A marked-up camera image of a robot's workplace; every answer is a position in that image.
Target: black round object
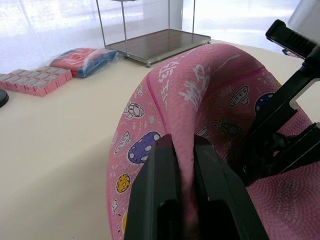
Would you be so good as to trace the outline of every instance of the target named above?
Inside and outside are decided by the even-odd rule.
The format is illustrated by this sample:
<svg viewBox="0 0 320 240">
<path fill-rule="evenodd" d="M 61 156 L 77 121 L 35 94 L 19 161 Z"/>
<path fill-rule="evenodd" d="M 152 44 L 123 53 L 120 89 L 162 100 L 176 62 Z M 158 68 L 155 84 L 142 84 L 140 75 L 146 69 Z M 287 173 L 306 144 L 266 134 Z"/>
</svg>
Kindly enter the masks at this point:
<svg viewBox="0 0 320 240">
<path fill-rule="evenodd" d="M 6 91 L 0 89 L 0 108 L 5 105 L 9 100 L 9 96 Z"/>
</svg>

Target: ufo print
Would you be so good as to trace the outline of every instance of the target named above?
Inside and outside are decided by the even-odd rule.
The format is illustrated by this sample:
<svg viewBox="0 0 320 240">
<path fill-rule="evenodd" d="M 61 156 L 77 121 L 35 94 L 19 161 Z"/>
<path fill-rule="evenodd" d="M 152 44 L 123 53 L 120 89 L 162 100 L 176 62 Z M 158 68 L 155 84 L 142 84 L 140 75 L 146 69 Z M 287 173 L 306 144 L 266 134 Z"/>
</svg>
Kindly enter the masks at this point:
<svg viewBox="0 0 320 240">
<path fill-rule="evenodd" d="M 249 102 L 247 97 L 248 91 L 248 86 L 243 86 L 242 88 L 240 88 L 231 98 L 229 103 L 230 106 L 235 106 L 238 104 L 246 105 Z"/>
</svg>

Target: stacked pink boxes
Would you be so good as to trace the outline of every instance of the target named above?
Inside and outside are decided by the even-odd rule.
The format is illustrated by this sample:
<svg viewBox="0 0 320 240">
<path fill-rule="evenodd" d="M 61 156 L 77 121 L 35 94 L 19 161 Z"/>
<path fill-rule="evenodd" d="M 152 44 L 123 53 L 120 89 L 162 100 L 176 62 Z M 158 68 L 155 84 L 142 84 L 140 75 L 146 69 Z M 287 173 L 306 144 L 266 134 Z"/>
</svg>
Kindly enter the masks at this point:
<svg viewBox="0 0 320 240">
<path fill-rule="evenodd" d="M 44 97 L 72 79 L 70 70 L 43 66 L 35 71 L 17 69 L 0 73 L 0 89 Z"/>
</svg>

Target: table surface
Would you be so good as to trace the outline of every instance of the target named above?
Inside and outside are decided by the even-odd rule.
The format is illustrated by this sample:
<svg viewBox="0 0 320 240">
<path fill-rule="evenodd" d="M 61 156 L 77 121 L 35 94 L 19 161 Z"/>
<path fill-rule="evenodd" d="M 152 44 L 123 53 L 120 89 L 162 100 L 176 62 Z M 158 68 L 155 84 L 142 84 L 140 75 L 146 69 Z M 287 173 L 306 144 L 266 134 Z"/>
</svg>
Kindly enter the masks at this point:
<svg viewBox="0 0 320 240">
<path fill-rule="evenodd" d="M 280 83 L 303 62 L 235 46 L 256 57 Z M 149 71 L 123 59 L 44 98 L 8 92 L 9 102 L 0 108 L 0 239 L 111 239 L 109 147 L 128 99 Z M 320 120 L 319 90 L 315 84 L 298 100 L 314 122 Z"/>
</svg>

